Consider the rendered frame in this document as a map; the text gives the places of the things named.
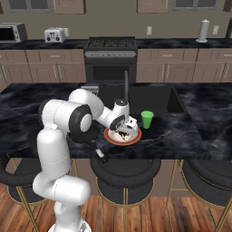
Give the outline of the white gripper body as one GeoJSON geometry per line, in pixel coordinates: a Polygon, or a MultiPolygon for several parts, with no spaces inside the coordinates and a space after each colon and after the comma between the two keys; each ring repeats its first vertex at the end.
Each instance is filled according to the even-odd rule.
{"type": "Polygon", "coordinates": [[[134,126],[130,126],[130,125],[127,125],[127,124],[123,124],[120,127],[120,131],[125,132],[127,134],[131,134],[131,135],[137,135],[138,134],[138,125],[135,124],[134,126]]]}

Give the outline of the orange rimmed plate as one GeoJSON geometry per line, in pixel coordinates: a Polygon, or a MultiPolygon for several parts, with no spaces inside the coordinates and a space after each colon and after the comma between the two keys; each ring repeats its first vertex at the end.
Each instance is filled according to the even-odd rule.
{"type": "Polygon", "coordinates": [[[141,138],[141,130],[140,128],[138,128],[138,134],[136,137],[134,138],[131,138],[131,139],[126,139],[124,140],[122,138],[121,135],[119,135],[119,137],[121,138],[121,140],[115,140],[114,138],[110,137],[110,133],[109,133],[109,129],[105,129],[104,130],[104,138],[109,142],[109,143],[112,143],[112,144],[115,144],[115,145],[119,145],[119,146],[128,146],[128,145],[132,145],[134,143],[136,143],[137,141],[140,140],[141,138]]]}

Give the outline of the black frying pan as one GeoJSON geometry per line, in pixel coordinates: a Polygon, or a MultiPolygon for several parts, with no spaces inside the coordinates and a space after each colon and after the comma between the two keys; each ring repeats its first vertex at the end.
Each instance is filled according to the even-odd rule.
{"type": "Polygon", "coordinates": [[[75,133],[69,133],[67,135],[67,138],[69,140],[72,140],[75,143],[87,143],[89,144],[98,154],[99,159],[102,163],[105,163],[108,161],[108,158],[106,155],[103,154],[103,152],[97,147],[95,140],[98,138],[100,133],[100,129],[98,125],[93,122],[91,127],[81,134],[75,134],[75,133]]]}

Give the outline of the green cup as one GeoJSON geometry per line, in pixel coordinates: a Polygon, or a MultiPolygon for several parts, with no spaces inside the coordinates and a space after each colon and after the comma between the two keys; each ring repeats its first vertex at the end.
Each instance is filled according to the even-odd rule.
{"type": "Polygon", "coordinates": [[[152,111],[143,111],[140,115],[141,115],[143,128],[148,129],[151,125],[154,113],[152,111]]]}

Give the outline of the black sink basin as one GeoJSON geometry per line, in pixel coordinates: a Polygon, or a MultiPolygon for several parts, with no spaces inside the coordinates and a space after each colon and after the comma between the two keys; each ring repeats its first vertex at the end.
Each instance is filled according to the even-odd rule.
{"type": "MultiPolygon", "coordinates": [[[[114,106],[116,99],[124,98],[124,87],[101,86],[98,97],[109,109],[114,106]]],[[[155,114],[186,113],[176,89],[170,85],[130,86],[130,114],[139,115],[142,111],[152,111],[155,114]]]]}

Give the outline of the dark grey tap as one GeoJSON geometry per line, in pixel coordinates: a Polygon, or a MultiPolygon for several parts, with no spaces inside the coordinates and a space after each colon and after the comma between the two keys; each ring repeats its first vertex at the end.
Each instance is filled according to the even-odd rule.
{"type": "Polygon", "coordinates": [[[129,101],[129,73],[124,72],[124,100],[129,101]]]}

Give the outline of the black stool with gold legs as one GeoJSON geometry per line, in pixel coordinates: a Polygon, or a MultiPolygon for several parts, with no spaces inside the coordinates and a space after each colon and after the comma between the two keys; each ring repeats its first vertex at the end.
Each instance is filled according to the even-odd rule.
{"type": "Polygon", "coordinates": [[[123,209],[123,232],[126,232],[127,209],[141,205],[150,197],[161,160],[91,159],[90,163],[102,201],[123,209]]]}
{"type": "Polygon", "coordinates": [[[28,217],[33,225],[32,232],[40,232],[31,210],[32,206],[41,207],[47,202],[46,198],[40,197],[33,191],[35,176],[41,171],[40,160],[37,158],[23,158],[18,164],[9,156],[0,158],[0,183],[7,186],[8,194],[18,205],[24,206],[28,217]]]}
{"type": "Polygon", "coordinates": [[[169,191],[165,204],[171,232],[173,226],[169,214],[169,201],[176,168],[183,178],[185,190],[195,199],[208,206],[208,211],[215,225],[214,232],[220,232],[232,210],[232,161],[175,159],[171,173],[169,191]]]}

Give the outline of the black oven with hob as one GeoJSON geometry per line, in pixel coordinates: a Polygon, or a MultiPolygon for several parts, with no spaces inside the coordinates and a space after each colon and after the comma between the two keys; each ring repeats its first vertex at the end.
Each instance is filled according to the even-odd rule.
{"type": "Polygon", "coordinates": [[[138,47],[134,36],[90,37],[83,47],[87,82],[136,82],[138,47]]]}

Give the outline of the brown base cupboard run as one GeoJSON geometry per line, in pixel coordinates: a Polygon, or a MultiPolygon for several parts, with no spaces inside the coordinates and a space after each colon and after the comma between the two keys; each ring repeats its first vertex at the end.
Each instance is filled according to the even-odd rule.
{"type": "Polygon", "coordinates": [[[13,82],[86,82],[83,50],[0,50],[0,92],[13,82]]]}
{"type": "Polygon", "coordinates": [[[137,82],[232,82],[232,48],[139,49],[137,82]]]}

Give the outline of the white toaster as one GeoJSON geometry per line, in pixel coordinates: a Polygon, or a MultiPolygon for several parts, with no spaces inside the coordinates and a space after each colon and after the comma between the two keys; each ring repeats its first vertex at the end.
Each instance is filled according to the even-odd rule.
{"type": "Polygon", "coordinates": [[[44,31],[44,40],[48,43],[63,43],[65,32],[62,27],[51,27],[44,31]]]}

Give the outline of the grey framed window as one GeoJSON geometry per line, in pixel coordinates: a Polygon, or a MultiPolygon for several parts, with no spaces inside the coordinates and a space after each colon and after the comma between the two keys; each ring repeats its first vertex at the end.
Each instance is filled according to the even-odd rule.
{"type": "Polygon", "coordinates": [[[50,13],[52,10],[51,0],[7,0],[7,3],[12,13],[50,13]]]}
{"type": "Polygon", "coordinates": [[[216,10],[218,0],[173,0],[174,11],[202,11],[216,10]]]}

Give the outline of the silver microwave oven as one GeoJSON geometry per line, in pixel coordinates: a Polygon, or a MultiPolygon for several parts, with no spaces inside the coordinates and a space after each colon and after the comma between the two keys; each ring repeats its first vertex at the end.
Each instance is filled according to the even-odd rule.
{"type": "Polygon", "coordinates": [[[24,23],[0,23],[0,43],[21,43],[26,39],[24,23]]]}

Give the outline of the brown wall cupboard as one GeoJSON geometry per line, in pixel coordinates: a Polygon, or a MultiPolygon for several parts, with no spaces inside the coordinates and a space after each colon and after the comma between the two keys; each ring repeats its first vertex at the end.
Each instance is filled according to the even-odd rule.
{"type": "Polygon", "coordinates": [[[137,0],[139,14],[166,14],[169,11],[169,0],[137,0]]]}
{"type": "Polygon", "coordinates": [[[84,15],[85,0],[52,0],[53,11],[57,15],[84,15]]]}

